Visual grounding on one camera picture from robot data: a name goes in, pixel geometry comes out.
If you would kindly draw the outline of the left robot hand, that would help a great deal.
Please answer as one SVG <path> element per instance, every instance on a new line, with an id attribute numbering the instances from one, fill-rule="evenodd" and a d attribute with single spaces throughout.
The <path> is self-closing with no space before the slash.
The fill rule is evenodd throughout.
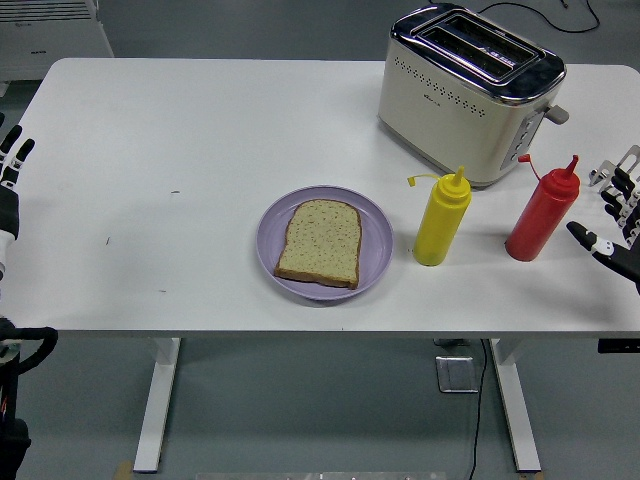
<path id="1" fill-rule="evenodd" d="M 21 137 L 23 128 L 14 125 L 1 142 L 1 257 L 6 256 L 8 247 L 19 235 L 19 195 L 15 191 L 20 171 L 27 157 L 35 147 L 35 141 L 27 138 L 15 151 L 10 153 Z"/>

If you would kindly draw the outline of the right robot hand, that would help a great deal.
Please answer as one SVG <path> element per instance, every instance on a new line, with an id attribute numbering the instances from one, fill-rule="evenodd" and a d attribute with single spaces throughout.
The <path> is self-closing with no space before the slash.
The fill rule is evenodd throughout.
<path id="1" fill-rule="evenodd" d="M 591 256 L 605 267 L 632 281 L 639 290 L 639 182 L 616 167 L 612 185 L 601 192 L 605 212 L 621 229 L 626 245 L 598 236 L 582 224 L 570 221 L 566 228 Z"/>

